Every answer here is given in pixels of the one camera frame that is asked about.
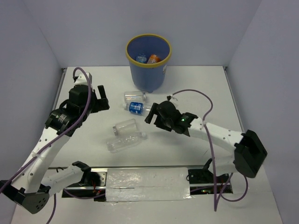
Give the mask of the colourful label bottle blue cap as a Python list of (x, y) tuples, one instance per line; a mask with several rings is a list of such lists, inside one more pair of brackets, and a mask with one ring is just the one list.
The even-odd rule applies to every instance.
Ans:
[(139, 63), (146, 63), (147, 57), (144, 54), (139, 54), (136, 56), (135, 60)]

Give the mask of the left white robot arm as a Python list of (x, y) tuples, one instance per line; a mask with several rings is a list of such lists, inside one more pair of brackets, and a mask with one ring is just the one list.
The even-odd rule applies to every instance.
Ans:
[(40, 212), (50, 197), (66, 187), (75, 183), (86, 186), (99, 180), (91, 167), (81, 161), (45, 176), (58, 152), (88, 116), (109, 109), (104, 87), (98, 86), (97, 98), (89, 72), (74, 73), (73, 80), (68, 98), (50, 113), (38, 143), (22, 167), (9, 180), (0, 182), (1, 193), (31, 214)]

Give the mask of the short clear wide bottle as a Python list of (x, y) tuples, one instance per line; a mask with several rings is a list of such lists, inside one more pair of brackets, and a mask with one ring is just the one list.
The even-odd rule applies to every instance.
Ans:
[(119, 122), (113, 126), (113, 132), (115, 136), (125, 135), (129, 133), (137, 132), (137, 123), (135, 119), (129, 119)]

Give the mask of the orange label long bottle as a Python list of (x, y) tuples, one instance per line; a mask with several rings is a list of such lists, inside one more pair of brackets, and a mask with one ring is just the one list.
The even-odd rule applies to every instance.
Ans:
[(154, 63), (158, 63), (158, 62), (160, 62), (160, 61), (161, 61), (161, 59), (160, 59), (157, 55), (152, 54), (152, 55), (149, 57), (149, 59), (148, 59), (148, 61), (147, 61), (147, 64), (154, 64)]

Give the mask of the clear crushed bottle white cap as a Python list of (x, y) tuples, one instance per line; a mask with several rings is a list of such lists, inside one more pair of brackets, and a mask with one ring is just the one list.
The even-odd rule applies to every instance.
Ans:
[(144, 132), (120, 135), (116, 138), (107, 140), (107, 149), (111, 153), (117, 153), (125, 149), (135, 147), (145, 139), (147, 139), (147, 134)]

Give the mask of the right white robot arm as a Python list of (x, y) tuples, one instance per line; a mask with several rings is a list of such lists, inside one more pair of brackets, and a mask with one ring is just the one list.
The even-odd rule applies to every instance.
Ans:
[(247, 178), (255, 178), (262, 166), (267, 151), (258, 135), (251, 130), (237, 132), (204, 121), (195, 114), (180, 113), (170, 101), (154, 103), (145, 122), (166, 131), (174, 131), (188, 137), (211, 141), (227, 150), (230, 155), (216, 158), (215, 164), (203, 171), (207, 182), (214, 182), (220, 175), (238, 172)]

